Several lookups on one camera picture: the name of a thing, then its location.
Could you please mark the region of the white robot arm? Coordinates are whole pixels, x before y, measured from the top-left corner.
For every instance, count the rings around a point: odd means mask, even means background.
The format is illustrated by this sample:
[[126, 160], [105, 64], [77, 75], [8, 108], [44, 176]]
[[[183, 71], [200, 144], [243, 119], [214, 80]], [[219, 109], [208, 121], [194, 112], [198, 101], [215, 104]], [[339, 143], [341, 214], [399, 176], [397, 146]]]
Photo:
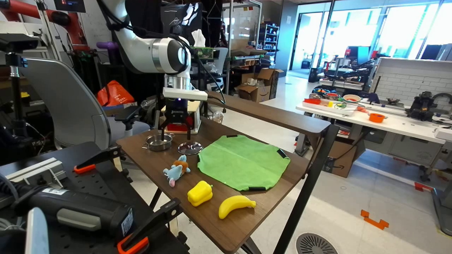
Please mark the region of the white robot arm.
[[139, 74], [163, 74], [163, 98], [166, 101], [166, 129], [184, 125], [191, 130], [188, 102], [207, 102], [208, 94], [191, 84], [191, 47], [181, 37], [139, 37], [128, 19], [126, 0], [97, 0], [113, 33], [126, 63]]

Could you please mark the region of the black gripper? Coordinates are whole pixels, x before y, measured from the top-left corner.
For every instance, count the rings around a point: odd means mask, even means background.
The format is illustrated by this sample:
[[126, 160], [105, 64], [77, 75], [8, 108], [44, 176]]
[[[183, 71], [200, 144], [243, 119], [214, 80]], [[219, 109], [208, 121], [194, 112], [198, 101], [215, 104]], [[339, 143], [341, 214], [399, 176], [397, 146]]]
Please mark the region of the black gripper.
[[194, 121], [188, 113], [188, 101], [187, 99], [169, 99], [166, 118], [169, 125], [183, 125], [188, 132], [194, 128]]

